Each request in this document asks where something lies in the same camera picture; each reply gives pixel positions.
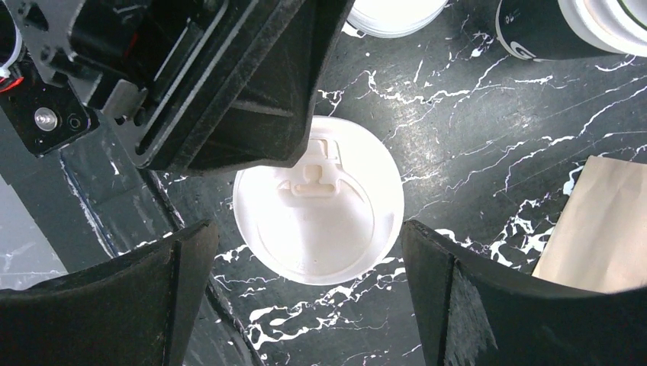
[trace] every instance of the white paper cup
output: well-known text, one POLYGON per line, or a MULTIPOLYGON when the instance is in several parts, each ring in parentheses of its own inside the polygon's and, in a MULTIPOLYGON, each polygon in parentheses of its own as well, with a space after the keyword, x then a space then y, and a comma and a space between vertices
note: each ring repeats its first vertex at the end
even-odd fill
POLYGON ((431 23, 445 4, 447 0, 357 0, 348 22, 374 37, 404 37, 431 23))
POLYGON ((402 225, 404 192, 398 167, 373 134, 315 116, 294 168, 238 172, 233 211, 264 265, 302 284, 331 285, 386 257, 402 225))

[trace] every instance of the kraft paper bag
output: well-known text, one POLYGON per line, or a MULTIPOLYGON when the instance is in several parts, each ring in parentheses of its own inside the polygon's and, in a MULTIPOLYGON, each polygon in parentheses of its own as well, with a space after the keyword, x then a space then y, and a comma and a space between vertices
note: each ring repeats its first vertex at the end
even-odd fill
POLYGON ((647 165, 590 157, 533 276, 601 293, 647 286, 647 165))

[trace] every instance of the circular lid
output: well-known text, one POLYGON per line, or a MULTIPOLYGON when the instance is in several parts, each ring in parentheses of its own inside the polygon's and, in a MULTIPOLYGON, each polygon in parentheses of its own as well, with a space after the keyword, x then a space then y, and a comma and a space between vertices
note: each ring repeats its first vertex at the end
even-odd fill
POLYGON ((357 0, 348 22, 375 37, 403 37, 425 27, 447 0, 357 0))
POLYGON ((587 32, 598 39, 582 37, 581 31, 576 32, 587 42, 603 50, 611 48, 618 53, 647 56, 647 29, 636 17, 642 13, 638 7, 628 8, 626 3, 608 0, 559 0, 559 4, 574 12, 587 32), (606 46, 599 46, 599 41, 606 46))
POLYGON ((352 7, 363 18, 384 24, 414 24, 443 9, 447 0, 356 0, 352 7))
POLYGON ((245 242, 274 272, 302 284, 339 284, 391 250, 404 192, 380 140, 347 120, 316 116, 294 168, 238 172, 233 210, 245 242))
POLYGON ((618 0, 618 2, 633 21, 647 29, 647 2, 645 0, 618 0))

